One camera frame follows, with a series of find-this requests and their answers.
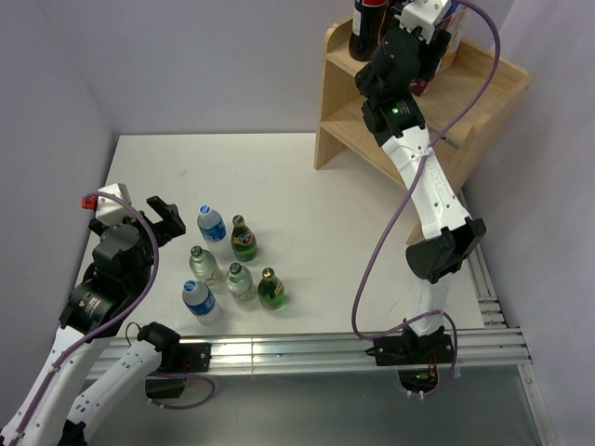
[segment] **wooden shelf board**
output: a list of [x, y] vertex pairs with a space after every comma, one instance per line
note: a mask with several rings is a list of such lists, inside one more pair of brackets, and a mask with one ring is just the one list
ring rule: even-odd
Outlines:
[[[377, 145], [376, 140], [365, 126], [361, 111], [363, 103], [364, 98], [353, 100], [333, 113], [328, 119], [322, 121], [321, 127], [347, 147], [359, 153], [368, 163], [404, 187], [403, 180], [394, 163]], [[439, 142], [434, 149], [438, 160], [448, 174], [449, 165], [456, 156], [456, 149], [443, 141]]]
[[[351, 58], [348, 42], [327, 53], [326, 58], [352, 76], [365, 65], [365, 62]], [[456, 62], [436, 76], [428, 92], [416, 97], [430, 128], [441, 130], [449, 124], [471, 102], [483, 82], [482, 77]], [[504, 90], [490, 85], [475, 107], [448, 132], [447, 139], [461, 147], [471, 128], [487, 122], [502, 107], [506, 98]]]

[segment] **blue bottle cap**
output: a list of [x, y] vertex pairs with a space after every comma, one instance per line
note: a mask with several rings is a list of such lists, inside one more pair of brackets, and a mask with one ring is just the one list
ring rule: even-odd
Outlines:
[[195, 281], [187, 281], [184, 283], [184, 290], [191, 293], [196, 289], [196, 282]]

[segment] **white wall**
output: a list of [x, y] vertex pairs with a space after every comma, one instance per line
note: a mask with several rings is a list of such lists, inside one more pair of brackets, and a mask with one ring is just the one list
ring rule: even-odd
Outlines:
[[53, 342], [112, 132], [34, 0], [0, 2], [0, 427]]
[[517, 0], [504, 54], [535, 83], [466, 188], [503, 309], [562, 444], [595, 438], [595, 3]]
[[[314, 131], [353, 0], [38, 0], [122, 134]], [[502, 23], [513, 0], [478, 0]], [[473, 18], [469, 35], [489, 42]]]

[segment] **dark bottle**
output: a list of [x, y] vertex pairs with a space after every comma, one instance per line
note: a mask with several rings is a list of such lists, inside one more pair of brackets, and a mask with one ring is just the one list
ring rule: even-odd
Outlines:
[[258, 284], [258, 299], [266, 309], [278, 309], [285, 303], [285, 287], [275, 276], [272, 268], [262, 270], [262, 280]]
[[242, 216], [233, 218], [233, 232], [231, 233], [231, 249], [243, 262], [249, 262], [257, 256], [257, 238], [244, 223]]
[[355, 60], [372, 58], [386, 10], [387, 0], [355, 0], [350, 38], [350, 55]]

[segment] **bottle cap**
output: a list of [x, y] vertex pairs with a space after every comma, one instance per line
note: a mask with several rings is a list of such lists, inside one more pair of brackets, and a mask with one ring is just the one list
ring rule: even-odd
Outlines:
[[230, 273], [231, 274], [238, 274], [242, 270], [242, 265], [239, 263], [232, 263], [230, 265]]
[[244, 218], [242, 216], [235, 216], [233, 218], [233, 226], [241, 228], [244, 225]]
[[201, 248], [200, 246], [194, 246], [190, 250], [190, 254], [192, 255], [192, 257], [200, 257], [202, 253], [203, 253], [203, 248]]
[[265, 268], [262, 270], [262, 278], [265, 281], [272, 281], [275, 278], [275, 271], [272, 268]]
[[187, 281], [184, 283], [184, 291], [191, 293], [196, 289], [196, 281]]

